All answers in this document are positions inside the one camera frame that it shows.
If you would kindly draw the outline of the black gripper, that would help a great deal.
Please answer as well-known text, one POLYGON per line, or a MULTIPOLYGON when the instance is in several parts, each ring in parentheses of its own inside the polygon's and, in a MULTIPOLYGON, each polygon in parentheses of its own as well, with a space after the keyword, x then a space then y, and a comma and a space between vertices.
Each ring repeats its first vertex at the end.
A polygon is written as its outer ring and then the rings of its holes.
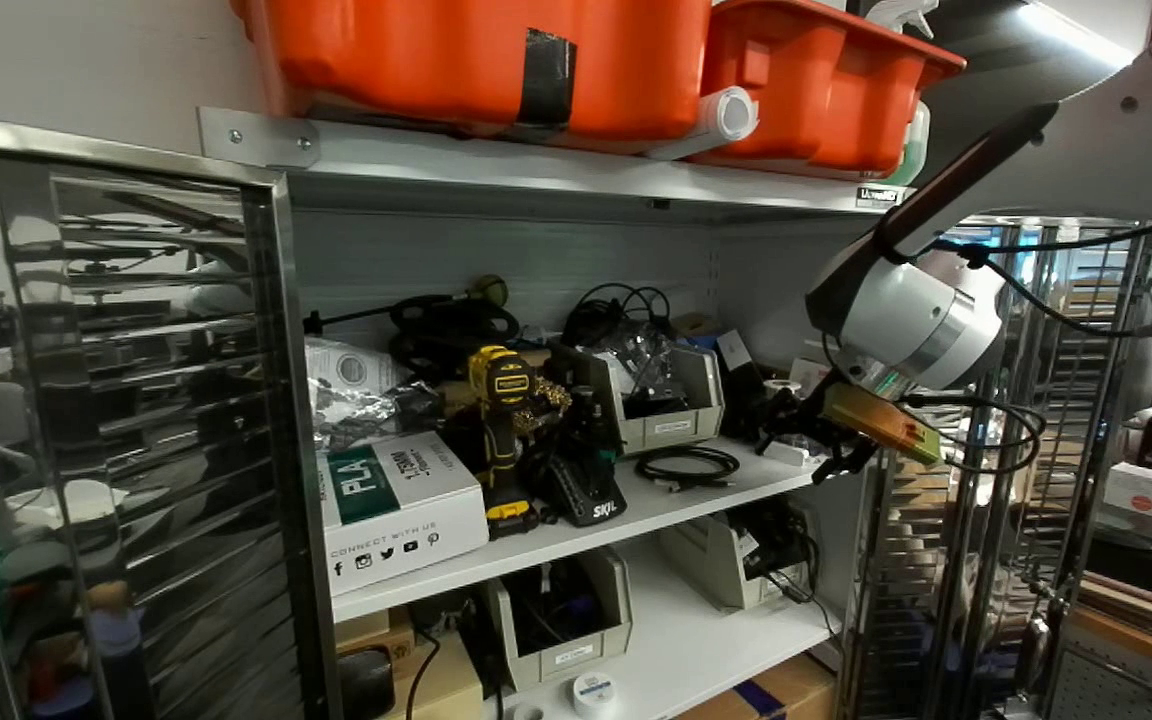
POLYGON ((815 481, 867 467, 878 454, 916 465, 938 462, 938 434, 919 425, 897 401, 878 401, 835 376, 819 381, 804 401, 774 391, 760 419, 757 454, 774 441, 809 441, 825 454, 815 481))

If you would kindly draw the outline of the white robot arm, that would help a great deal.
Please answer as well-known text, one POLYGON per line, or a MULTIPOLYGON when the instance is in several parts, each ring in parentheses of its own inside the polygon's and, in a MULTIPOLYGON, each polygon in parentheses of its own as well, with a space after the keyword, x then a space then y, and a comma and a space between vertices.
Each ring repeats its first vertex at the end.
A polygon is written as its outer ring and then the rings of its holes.
POLYGON ((978 276, 1018 290, 998 256, 1035 248, 973 239, 989 222, 1094 222, 1099 243, 1152 239, 1152 46, 997 120, 819 267, 804 319, 825 339, 825 403, 897 403, 984 374, 1005 315, 978 276))

